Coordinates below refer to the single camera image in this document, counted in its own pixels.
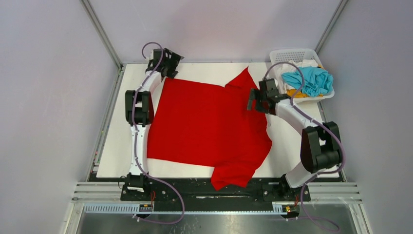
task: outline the red t-shirt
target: red t-shirt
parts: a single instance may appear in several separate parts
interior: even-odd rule
[[[165,79],[148,137],[148,158],[215,167],[216,190],[246,187],[271,148],[265,114],[246,109],[248,68],[225,87]]]

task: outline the yellow cloth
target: yellow cloth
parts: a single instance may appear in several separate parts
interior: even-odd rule
[[[292,97],[296,91],[297,91],[296,89],[287,89],[287,95]],[[295,97],[296,98],[308,98],[309,96],[299,91]]]

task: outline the aluminum frame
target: aluminum frame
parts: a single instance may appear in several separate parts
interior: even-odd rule
[[[359,194],[356,183],[348,182],[315,182],[308,184],[312,201],[305,204],[347,204],[358,234],[372,233],[370,223],[366,218],[364,205]],[[67,219],[67,228],[62,234],[75,234],[83,214],[85,206],[88,204],[110,204],[111,207],[125,206],[125,204],[141,204],[144,201],[121,201],[121,189],[117,182],[79,182],[72,197],[73,205],[69,208],[70,217]],[[286,204],[283,202],[273,202],[273,204]],[[179,214],[180,212],[157,212],[157,214]],[[189,215],[268,215],[268,212],[188,212]]]
[[[93,23],[96,32],[102,39],[106,49],[111,55],[115,65],[119,68],[119,75],[116,78],[113,89],[110,94],[110,101],[106,108],[106,114],[102,122],[100,129],[101,134],[96,142],[94,155],[92,155],[90,167],[88,168],[86,181],[88,181],[90,172],[95,167],[98,167],[98,162],[101,157],[101,150],[103,143],[106,140],[107,131],[109,128],[109,123],[112,118],[114,104],[116,102],[120,83],[122,82],[123,74],[125,72],[124,64],[122,64],[119,59],[116,50],[112,46],[103,26],[101,25],[96,13],[89,0],[80,0],[84,9]],[[328,23],[325,31],[321,35],[321,38],[315,48],[318,53],[322,49],[326,39],[328,38],[330,32],[334,28],[338,18],[341,15],[344,7],[346,6],[348,0],[341,0],[336,11],[332,15],[330,22]],[[322,104],[319,104],[321,110],[321,115],[326,120],[326,116],[322,109]],[[346,180],[344,171],[342,172],[343,178]],[[366,212],[364,210],[364,205],[361,200],[361,196],[358,191],[358,187],[355,183],[342,183],[342,182],[315,182],[310,183],[309,191],[312,197],[311,202],[305,202],[306,204],[348,204],[349,209],[357,229],[358,234],[370,234],[371,226],[366,218]],[[117,182],[79,182],[76,186],[74,195],[72,197],[72,202],[66,213],[66,218],[62,224],[61,233],[62,234],[75,234],[77,232],[81,216],[84,211],[85,204],[89,203],[108,203],[108,204],[137,204],[142,202],[130,202],[130,201],[120,201],[121,189],[118,187]]]

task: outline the gray wall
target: gray wall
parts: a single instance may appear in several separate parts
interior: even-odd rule
[[[183,62],[269,61],[280,48],[315,48],[339,0],[91,0],[123,62],[148,41]]]
[[[335,78],[327,118],[375,234],[413,229],[412,10],[411,0],[351,0],[320,53]]]
[[[0,3],[0,233],[55,234],[116,68],[76,0]]]

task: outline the white cloth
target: white cloth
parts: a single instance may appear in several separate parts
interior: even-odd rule
[[[302,62],[297,62],[297,63],[295,63],[292,60],[288,62],[296,65],[297,67],[318,67],[319,66],[319,64],[314,59],[303,59]],[[281,74],[286,73],[286,72],[295,72],[295,71],[296,71],[296,68],[291,66],[290,64],[281,64],[281,66],[279,66],[276,69],[275,77],[279,81],[279,83],[283,86],[284,93],[286,93],[288,89],[294,89],[294,87],[285,83],[281,77]]]

